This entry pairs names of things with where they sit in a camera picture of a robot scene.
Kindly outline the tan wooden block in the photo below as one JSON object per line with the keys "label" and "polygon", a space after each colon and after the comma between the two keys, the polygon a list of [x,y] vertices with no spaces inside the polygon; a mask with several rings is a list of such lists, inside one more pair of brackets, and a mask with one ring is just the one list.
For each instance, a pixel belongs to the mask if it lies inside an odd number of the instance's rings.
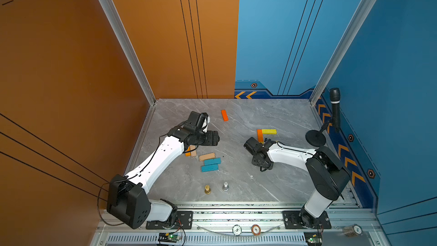
{"label": "tan wooden block", "polygon": [[208,153],[208,154],[199,156],[199,161],[206,161],[206,160],[214,159],[214,158],[216,158],[215,153]]}

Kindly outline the yellow block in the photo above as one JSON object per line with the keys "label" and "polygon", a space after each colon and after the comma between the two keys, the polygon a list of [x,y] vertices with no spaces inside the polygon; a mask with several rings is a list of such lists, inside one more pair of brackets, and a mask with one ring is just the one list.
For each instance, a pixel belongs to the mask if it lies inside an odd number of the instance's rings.
{"label": "yellow block", "polygon": [[276,135],[277,134],[276,129],[262,129],[261,132],[263,134],[267,134],[267,135]]}

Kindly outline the amber orange block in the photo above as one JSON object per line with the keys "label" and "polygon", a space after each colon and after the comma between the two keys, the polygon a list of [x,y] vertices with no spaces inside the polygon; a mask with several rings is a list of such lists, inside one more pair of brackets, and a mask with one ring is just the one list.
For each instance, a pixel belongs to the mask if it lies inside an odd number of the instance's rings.
{"label": "amber orange block", "polygon": [[190,157],[191,156],[191,148],[188,148],[185,152],[185,156],[186,157]]}

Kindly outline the pale cream wooden block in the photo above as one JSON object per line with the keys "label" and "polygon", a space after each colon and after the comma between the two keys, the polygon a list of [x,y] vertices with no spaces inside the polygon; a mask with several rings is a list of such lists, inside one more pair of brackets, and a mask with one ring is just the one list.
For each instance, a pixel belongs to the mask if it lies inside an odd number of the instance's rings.
{"label": "pale cream wooden block", "polygon": [[194,146],[194,145],[190,146],[190,156],[191,157],[197,156],[197,148],[198,148],[198,146]]}

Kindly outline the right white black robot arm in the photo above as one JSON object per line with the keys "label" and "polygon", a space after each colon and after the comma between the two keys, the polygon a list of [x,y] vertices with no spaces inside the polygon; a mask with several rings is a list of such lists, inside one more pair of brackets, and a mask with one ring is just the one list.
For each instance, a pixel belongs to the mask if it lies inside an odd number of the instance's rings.
{"label": "right white black robot arm", "polygon": [[252,155],[252,164],[261,172],[271,170],[275,163],[287,164],[307,171],[315,190],[299,212],[304,228],[319,225],[320,217],[336,200],[351,180],[351,172],[328,147],[301,149],[267,139],[264,143],[251,137],[244,148]]}

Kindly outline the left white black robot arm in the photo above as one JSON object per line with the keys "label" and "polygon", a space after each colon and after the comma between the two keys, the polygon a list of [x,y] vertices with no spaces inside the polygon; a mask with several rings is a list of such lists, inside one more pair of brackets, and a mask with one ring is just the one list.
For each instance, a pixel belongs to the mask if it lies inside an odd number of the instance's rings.
{"label": "left white black robot arm", "polygon": [[115,175],[108,183],[107,212],[132,229],[144,222],[158,222],[166,228],[176,225],[178,208],[164,200],[151,200],[148,193],[167,167],[190,146],[217,146],[220,138],[208,130],[207,113],[192,111],[187,120],[158,137],[158,146],[139,166],[126,175]]}

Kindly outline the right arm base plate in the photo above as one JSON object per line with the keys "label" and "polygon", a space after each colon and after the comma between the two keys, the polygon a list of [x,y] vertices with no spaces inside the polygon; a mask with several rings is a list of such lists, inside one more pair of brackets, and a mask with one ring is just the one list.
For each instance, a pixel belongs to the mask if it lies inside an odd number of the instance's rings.
{"label": "right arm base plate", "polygon": [[283,222],[287,230],[291,229],[317,229],[329,230],[332,228],[331,221],[326,211],[320,217],[315,218],[305,210],[283,211]]}

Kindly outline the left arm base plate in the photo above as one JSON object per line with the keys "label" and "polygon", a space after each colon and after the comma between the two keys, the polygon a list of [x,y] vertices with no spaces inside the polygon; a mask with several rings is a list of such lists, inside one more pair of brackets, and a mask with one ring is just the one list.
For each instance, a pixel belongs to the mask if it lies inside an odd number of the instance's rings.
{"label": "left arm base plate", "polygon": [[167,224],[165,222],[146,222],[147,230],[177,230],[182,227],[184,230],[191,230],[193,223],[193,211],[178,211],[176,221],[174,224]]}

